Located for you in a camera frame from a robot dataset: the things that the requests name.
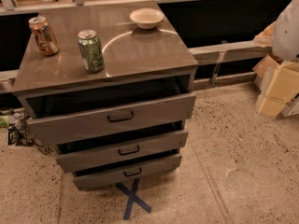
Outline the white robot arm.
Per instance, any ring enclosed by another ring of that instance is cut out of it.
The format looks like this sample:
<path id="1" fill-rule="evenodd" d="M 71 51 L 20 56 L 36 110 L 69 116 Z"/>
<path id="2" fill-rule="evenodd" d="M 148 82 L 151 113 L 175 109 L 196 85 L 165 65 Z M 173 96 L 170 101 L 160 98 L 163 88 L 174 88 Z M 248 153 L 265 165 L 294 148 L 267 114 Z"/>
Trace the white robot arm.
<path id="1" fill-rule="evenodd" d="M 253 67 L 262 80 L 256 112 L 274 119 L 299 93 L 299 0 L 292 0 L 254 42 L 270 45 L 272 54 L 282 61 L 278 64 L 266 55 Z"/>

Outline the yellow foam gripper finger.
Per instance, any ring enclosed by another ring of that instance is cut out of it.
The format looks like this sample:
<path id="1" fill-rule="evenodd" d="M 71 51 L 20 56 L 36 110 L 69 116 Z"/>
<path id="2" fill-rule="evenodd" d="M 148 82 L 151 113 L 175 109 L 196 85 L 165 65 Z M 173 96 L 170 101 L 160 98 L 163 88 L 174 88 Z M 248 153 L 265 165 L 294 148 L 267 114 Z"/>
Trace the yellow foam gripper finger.
<path id="1" fill-rule="evenodd" d="M 284 61 L 260 95 L 257 113 L 274 119 L 285 105 L 299 93 L 299 62 Z"/>

